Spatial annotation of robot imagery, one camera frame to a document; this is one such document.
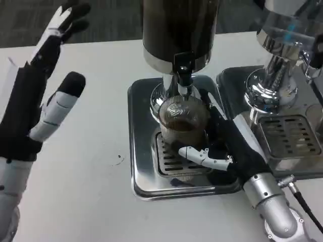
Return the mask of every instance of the silver robotic arm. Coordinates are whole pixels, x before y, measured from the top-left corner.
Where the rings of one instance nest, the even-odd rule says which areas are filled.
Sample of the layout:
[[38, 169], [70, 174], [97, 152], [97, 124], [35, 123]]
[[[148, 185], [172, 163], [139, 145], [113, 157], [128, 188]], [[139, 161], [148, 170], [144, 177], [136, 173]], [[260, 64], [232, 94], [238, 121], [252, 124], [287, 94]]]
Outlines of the silver robotic arm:
[[199, 165], [235, 174], [252, 207], [264, 220], [265, 233], [270, 240], [314, 242], [305, 230], [304, 219], [298, 211], [289, 206], [282, 191], [282, 188], [289, 186], [295, 195], [298, 192], [295, 189], [295, 178], [289, 177], [278, 184], [245, 119], [238, 115], [233, 120], [228, 120], [210, 93], [203, 90], [200, 93], [202, 100], [208, 104], [211, 124], [217, 126], [230, 155], [220, 159], [210, 155], [211, 147], [197, 150], [191, 146], [179, 148], [179, 155]]
[[69, 73], [52, 97], [40, 106], [46, 83], [60, 56], [61, 44], [87, 27], [79, 20], [88, 4], [69, 1], [58, 8], [24, 67], [9, 59], [0, 95], [0, 241], [12, 241], [18, 229], [18, 205], [42, 143], [73, 108], [85, 78]]

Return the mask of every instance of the table surface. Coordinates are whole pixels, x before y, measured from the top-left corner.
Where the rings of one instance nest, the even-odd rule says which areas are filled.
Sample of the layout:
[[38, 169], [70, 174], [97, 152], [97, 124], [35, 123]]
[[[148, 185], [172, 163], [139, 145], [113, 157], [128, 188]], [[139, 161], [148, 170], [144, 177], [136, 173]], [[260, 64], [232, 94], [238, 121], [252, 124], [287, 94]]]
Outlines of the table surface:
[[[23, 65], [32, 50], [0, 49], [0, 67], [8, 56]], [[225, 68], [262, 65], [268, 56], [254, 32], [217, 35], [212, 54], [201, 73], [214, 79]], [[45, 99], [70, 71], [82, 73], [87, 86], [34, 163], [15, 241], [268, 241], [243, 191], [154, 202], [133, 195], [127, 90], [138, 79], [160, 76], [145, 63], [140, 40], [65, 45]], [[323, 179], [298, 185], [323, 222]], [[304, 218], [311, 237], [322, 241]]]

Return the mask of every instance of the drip tray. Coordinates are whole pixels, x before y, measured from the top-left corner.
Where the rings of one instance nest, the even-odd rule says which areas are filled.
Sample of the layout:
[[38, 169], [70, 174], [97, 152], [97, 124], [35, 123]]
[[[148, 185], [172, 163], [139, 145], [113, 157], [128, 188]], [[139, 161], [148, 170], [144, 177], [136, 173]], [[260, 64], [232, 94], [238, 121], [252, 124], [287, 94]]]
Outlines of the drip tray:
[[211, 169], [172, 154], [163, 141], [161, 133], [156, 136], [158, 170], [163, 176], [192, 176], [206, 174]]
[[274, 158], [298, 158], [321, 154], [307, 119], [301, 115], [262, 117], [259, 125]]

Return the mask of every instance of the robotic hand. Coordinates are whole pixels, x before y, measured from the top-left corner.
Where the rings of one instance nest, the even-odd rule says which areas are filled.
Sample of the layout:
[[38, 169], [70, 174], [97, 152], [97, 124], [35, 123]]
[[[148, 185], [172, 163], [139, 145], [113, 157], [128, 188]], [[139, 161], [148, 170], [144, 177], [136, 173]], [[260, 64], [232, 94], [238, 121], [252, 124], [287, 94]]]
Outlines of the robotic hand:
[[0, 95], [1, 242], [12, 241], [17, 231], [18, 204], [42, 143], [59, 128], [85, 87], [84, 76], [71, 72], [40, 106], [47, 80], [59, 59], [61, 44], [88, 26], [79, 19], [89, 11], [89, 4], [77, 1], [60, 6], [24, 67], [9, 59]]
[[[314, 242], [305, 231], [304, 219], [296, 210], [289, 207], [281, 190], [289, 186], [300, 204], [305, 205], [304, 210], [315, 219], [298, 191], [294, 177], [288, 177], [277, 184], [266, 163], [263, 150], [243, 116], [238, 115], [233, 120], [227, 119], [210, 93], [200, 90], [200, 94], [210, 112], [210, 126], [216, 127], [218, 132], [215, 137], [219, 139], [220, 136], [224, 139], [230, 155], [217, 151], [212, 142], [206, 149], [195, 149], [179, 144], [176, 144], [177, 148], [172, 148], [178, 150], [180, 156], [199, 165], [232, 172], [238, 177], [251, 205], [264, 219], [265, 233], [269, 239], [276, 242]], [[214, 136], [214, 130], [207, 130], [207, 133], [209, 139], [210, 136]], [[317, 220], [316, 222], [318, 228], [322, 229], [319, 222]]]

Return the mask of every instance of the black plastic part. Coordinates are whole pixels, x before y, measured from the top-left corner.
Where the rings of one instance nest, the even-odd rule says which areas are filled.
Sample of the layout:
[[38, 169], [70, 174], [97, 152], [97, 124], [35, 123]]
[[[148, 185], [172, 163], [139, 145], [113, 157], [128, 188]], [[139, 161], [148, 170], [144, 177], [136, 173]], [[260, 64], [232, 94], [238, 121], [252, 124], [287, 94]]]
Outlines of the black plastic part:
[[84, 17], [90, 11], [91, 11], [91, 6], [88, 3], [72, 6], [71, 14], [61, 24], [61, 26], [59, 27], [59, 30], [61, 30], [62, 32], [67, 31], [74, 21]]
[[70, 72], [58, 87], [57, 92], [64, 92], [75, 97], [80, 97], [84, 90], [85, 84], [85, 77], [82, 74]]
[[174, 55], [173, 72], [178, 76], [178, 83], [183, 87], [192, 85], [192, 73], [195, 68], [194, 52]]
[[33, 67], [45, 73], [47, 78], [53, 73], [60, 57], [61, 41], [59, 36], [50, 36], [30, 63]]
[[294, 193], [294, 197], [299, 202], [299, 204], [302, 206], [304, 211], [308, 214], [308, 216], [312, 219], [312, 221], [315, 223], [315, 225], [321, 231], [321, 233], [323, 233], [322, 225], [320, 224], [320, 222], [317, 220], [317, 218], [312, 213], [312, 211], [311, 211], [310, 207], [308, 206], [308, 204], [306, 203], [303, 195], [300, 192], [296, 192], [296, 193]]
[[41, 143], [28, 138], [39, 116], [39, 106], [46, 88], [45, 73], [26, 64], [19, 68], [0, 123], [0, 156], [23, 161], [35, 160]]
[[[202, 100], [210, 105], [208, 92], [199, 91]], [[210, 107], [209, 112], [211, 122], [217, 126], [219, 135], [224, 139], [229, 154], [234, 159], [234, 163], [228, 166], [228, 171], [233, 172], [242, 184], [254, 175], [272, 172], [264, 158], [249, 146], [233, 120], [225, 120], [216, 107]]]
[[313, 52], [314, 56], [310, 61], [310, 66], [316, 69], [320, 69], [323, 66], [323, 35], [319, 35], [316, 38]]

